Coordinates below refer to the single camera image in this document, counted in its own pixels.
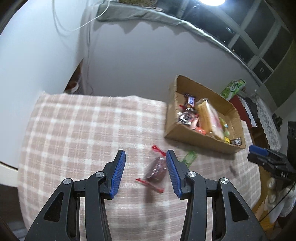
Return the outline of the white gloved hand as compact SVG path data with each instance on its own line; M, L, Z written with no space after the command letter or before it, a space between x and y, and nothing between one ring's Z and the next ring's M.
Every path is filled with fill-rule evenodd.
M280 180L271 177L267 181L267 197L265 208L269 214L270 223L274 223L279 217L287 217L295 206L295 184L292 182L280 189L277 185Z

